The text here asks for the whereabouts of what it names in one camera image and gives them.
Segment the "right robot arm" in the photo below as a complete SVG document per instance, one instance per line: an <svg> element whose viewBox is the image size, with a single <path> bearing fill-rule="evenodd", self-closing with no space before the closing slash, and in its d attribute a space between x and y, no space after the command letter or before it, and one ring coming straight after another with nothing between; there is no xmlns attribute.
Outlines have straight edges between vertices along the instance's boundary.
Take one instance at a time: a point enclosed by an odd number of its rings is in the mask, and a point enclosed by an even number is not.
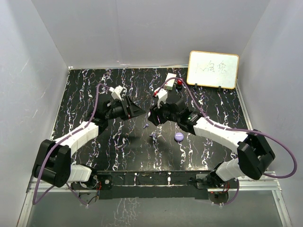
<svg viewBox="0 0 303 227"><path fill-rule="evenodd" d="M275 154L258 131L238 132L217 128L201 113L191 111L183 100L155 104L148 120L155 126L175 122L181 130L217 142L237 154L237 158L219 163L207 176L194 183L221 188L231 179L247 176L258 180L275 159Z"/></svg>

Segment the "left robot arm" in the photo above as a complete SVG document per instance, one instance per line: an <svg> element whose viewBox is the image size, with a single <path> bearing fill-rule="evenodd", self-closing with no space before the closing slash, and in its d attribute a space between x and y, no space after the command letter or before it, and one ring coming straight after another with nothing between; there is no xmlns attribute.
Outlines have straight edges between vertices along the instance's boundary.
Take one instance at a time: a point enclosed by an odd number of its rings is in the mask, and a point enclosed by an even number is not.
<svg viewBox="0 0 303 227"><path fill-rule="evenodd" d="M32 176L55 187L80 182L88 189L94 188L98 177L93 174L92 168L72 164L72 156L86 143L101 135L110 120L120 118L126 121L143 114L145 111L129 96L105 102L98 101L80 126L56 140L41 142Z"/></svg>

